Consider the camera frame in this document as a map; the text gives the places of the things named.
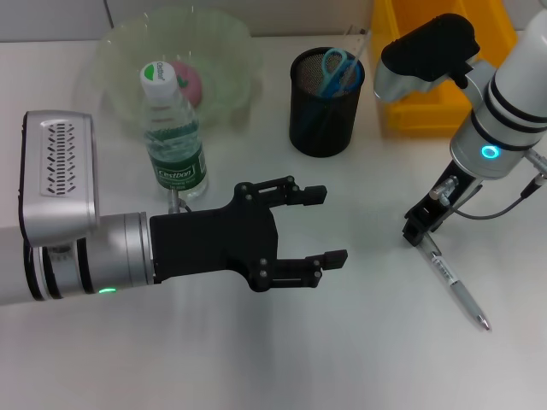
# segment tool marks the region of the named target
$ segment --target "yellow bin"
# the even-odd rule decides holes
[[[373,61],[393,40],[443,13],[471,21],[480,45],[479,59],[499,67],[517,36],[502,0],[376,0],[372,24]],[[410,136],[452,136],[471,104],[452,81],[427,94],[412,93],[386,105],[387,125]]]

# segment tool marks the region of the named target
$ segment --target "black mesh pen holder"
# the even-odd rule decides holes
[[[356,70],[361,76],[354,85],[345,87],[337,97],[318,95],[323,81],[321,62],[331,47],[320,47],[302,53],[291,66],[291,120],[289,136],[292,144],[302,153],[315,157],[333,156],[342,152],[350,143],[353,123],[361,86],[365,80],[365,69],[360,61],[354,70],[347,69],[340,83],[350,78],[347,84],[355,84]],[[347,53],[348,60],[355,57]],[[331,73],[340,63],[340,55],[331,55],[326,68]]]

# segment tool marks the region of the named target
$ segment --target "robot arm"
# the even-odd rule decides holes
[[[25,115],[19,226],[0,229],[0,304],[61,299],[233,270],[254,291],[317,286],[341,268],[345,250],[278,260],[270,208],[324,202],[324,186],[293,177],[242,183],[224,208],[99,217],[91,117],[63,111]]]
[[[540,170],[521,194],[543,184],[547,161],[532,147],[547,131],[547,10],[528,25],[503,65],[469,64],[479,52],[471,24],[441,15],[391,43],[382,52],[374,92],[387,102],[427,92],[452,78],[472,111],[450,142],[453,161],[405,218],[404,237],[416,246],[480,188],[507,176],[524,157]]]

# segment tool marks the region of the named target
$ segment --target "silver pen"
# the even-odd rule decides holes
[[[443,254],[428,233],[424,235],[424,238],[419,246],[426,254],[427,259],[432,263],[433,267],[435,267],[437,272],[439,272],[441,276],[443,276],[444,280],[446,280],[446,283],[450,286],[458,301],[460,301],[471,317],[479,323],[479,325],[489,331],[491,326],[485,314],[477,302],[473,299],[462,281],[454,274],[454,271],[450,269],[448,263],[446,263],[443,258]]]

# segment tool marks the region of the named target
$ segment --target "plastic bottle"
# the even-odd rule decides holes
[[[144,141],[156,179],[185,199],[195,198],[205,191],[208,179],[194,108],[180,93],[168,63],[146,64],[140,80],[146,95],[141,113]]]

